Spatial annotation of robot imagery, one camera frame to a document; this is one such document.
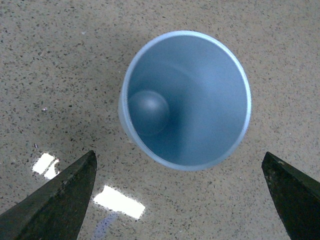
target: cup rim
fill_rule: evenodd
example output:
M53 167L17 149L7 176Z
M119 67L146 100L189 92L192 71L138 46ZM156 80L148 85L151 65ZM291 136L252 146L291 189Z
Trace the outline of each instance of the cup rim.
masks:
M200 38L200 39L204 39L208 42L213 43L214 45L218 46L219 48L221 48L234 62L234 64L236 65L237 69L239 70L241 77L242 77L242 81L245 87L245 92L246 92L246 98L247 98L247 108L246 108L246 116L245 116L245 120L244 120L244 124L242 127L242 130L238 136L238 138L236 139L236 141L233 143L233 145L224 153L222 154L220 157L213 159L212 161L209 161L207 163L204 164L199 164L199 165L179 165L176 163L172 163L170 161L167 161L161 157L159 157L158 155L156 155L152 150L150 150L145 143L141 140L141 138L139 137L138 133L136 132L133 123L131 121L130 118L130 114L129 114L129 107L128 107L128 88L129 88L129 82L130 82L130 78L132 76L132 73L134 71L134 69L136 68L139 60L142 58L142 56L153 46L155 46L156 44L158 44L159 42L169 39L169 38L173 38L173 37L181 37L181 36L188 36L188 37L196 37L196 38ZM129 137L133 138L132 140L153 160L155 160L156 162L171 168L171 169L175 169L175 170L181 170L181 171L198 171L198 170L205 170L208 169L210 167L213 167L219 163L221 163L223 160L225 160L226 158L228 158L238 147L238 145L240 144L240 142L242 141L242 139L244 138L246 131L249 127L249 122L250 122L250 117L251 117L251 108L252 108L252 99L251 99L251 91L250 91L250 86L249 86L249 81L248 78L246 76L246 73L242 67L242 65L240 64L239 60L236 58L236 56L224 45L222 44L220 41L216 40L215 38L206 35L204 33L201 32L197 32L197 31L190 31L190 30L177 30L177 31L171 31L171 32L167 32L164 33L154 39L152 39L151 41L149 41L147 44L145 44L139 51L138 53L134 56L134 58L132 59L131 63L129 64L129 67L126 70L125 76L124 76L124 81L123 81L123 85L122 85L122 89L121 89L121 93L120 93L120 101L119 104L122 104L121 109L123 110L123 118L125 123L127 124L126 130L129 131Z

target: floor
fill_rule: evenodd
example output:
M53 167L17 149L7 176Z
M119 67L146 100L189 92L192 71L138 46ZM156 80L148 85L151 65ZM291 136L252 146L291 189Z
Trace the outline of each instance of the floor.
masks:
M97 176L79 240L290 239L261 163L269 151L320 181L318 1L3 0L0 28L0 213L94 150ZM224 43L250 83L249 129L207 170L158 164L118 118L135 53L174 30ZM39 159L55 161L39 170ZM98 203L107 189L140 212Z

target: blue plastic cup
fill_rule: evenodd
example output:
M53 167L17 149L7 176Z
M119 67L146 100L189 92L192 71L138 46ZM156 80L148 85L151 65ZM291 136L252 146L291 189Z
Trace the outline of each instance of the blue plastic cup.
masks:
M147 155L169 168L212 167L239 145L249 126L245 71L218 40L173 31L133 58L118 106L121 125Z

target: dark metal tip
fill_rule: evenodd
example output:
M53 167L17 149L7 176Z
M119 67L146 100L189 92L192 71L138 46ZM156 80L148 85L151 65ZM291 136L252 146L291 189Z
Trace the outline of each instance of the dark metal tip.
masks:
M320 183L270 152L262 170L292 240L320 240Z
M76 240L96 171L97 158L91 150L0 215L0 240Z

